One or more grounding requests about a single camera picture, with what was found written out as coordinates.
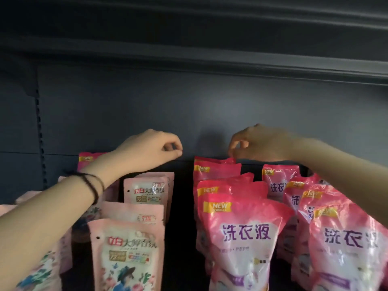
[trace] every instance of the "black bracelet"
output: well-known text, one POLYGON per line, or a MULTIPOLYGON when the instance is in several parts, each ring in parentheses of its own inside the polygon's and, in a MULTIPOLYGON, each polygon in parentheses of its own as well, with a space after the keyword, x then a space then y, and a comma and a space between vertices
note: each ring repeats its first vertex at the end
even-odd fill
POLYGON ((81 179, 83 179, 83 181, 89 186, 90 190, 93 192, 94 202, 92 203, 92 205, 96 205, 98 202, 98 198, 99 198, 97 189, 92 185, 92 183, 88 180, 88 178, 86 176, 95 177, 100 182, 100 184, 102 186, 102 191, 104 192, 105 186, 104 186, 104 183, 101 181, 101 179, 96 175, 92 175, 90 173, 81 173, 79 171, 74 171, 74 172, 70 173, 70 175, 79 176, 79 177, 81 177, 81 179))

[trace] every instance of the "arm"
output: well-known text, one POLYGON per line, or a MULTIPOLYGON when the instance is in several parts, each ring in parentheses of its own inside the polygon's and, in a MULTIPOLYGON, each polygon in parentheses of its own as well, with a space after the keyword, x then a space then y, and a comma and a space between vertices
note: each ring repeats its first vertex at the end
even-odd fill
POLYGON ((258 161, 301 163, 388 227, 388 168, 357 158, 319 140, 298 138, 284 130, 257 124, 236 133, 229 153, 258 161))
MULTIPOLYGON (((82 172, 98 176, 107 187, 125 174, 152 169, 181 155, 176 135, 148 130, 100 156, 82 172)), ((100 182, 94 177, 88 180, 102 194, 100 182)), ((0 217, 1 289, 14 290, 93 201, 85 182, 70 176, 0 217)))

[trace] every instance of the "hand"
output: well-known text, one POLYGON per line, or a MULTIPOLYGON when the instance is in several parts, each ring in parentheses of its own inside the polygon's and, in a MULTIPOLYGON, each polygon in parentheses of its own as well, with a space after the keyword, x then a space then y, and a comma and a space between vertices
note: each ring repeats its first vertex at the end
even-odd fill
POLYGON ((296 140, 297 137, 283 129, 267 128, 256 124, 233 135, 228 153, 237 159, 265 162, 292 160, 296 140))
POLYGON ((134 172, 147 171, 182 156, 177 135, 147 130, 126 139, 116 150, 103 154, 82 172, 98 175, 106 185, 134 172))

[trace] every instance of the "person's left hand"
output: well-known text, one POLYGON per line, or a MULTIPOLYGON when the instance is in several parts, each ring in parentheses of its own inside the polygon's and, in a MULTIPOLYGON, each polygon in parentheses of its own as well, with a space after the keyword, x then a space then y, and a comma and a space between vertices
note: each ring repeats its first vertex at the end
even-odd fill
POLYGON ((96 174, 110 185, 128 173, 147 171, 174 160, 182 156, 182 150, 177 135, 147 130, 129 137, 116 150, 101 155, 82 171, 96 174))

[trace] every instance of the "person's left arm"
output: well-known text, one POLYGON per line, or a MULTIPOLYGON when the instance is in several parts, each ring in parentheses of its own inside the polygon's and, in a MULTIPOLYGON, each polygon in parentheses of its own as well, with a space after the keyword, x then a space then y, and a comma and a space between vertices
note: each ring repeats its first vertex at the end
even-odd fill
MULTIPOLYGON (((181 155, 182 144, 176 135, 147 130, 100 156, 81 172, 97 176, 106 188, 128 173, 152 169, 181 155)), ((101 195, 100 181, 86 177, 101 195)), ((1 216, 1 289, 14 290, 93 201, 88 185, 79 176, 70 176, 1 216)))

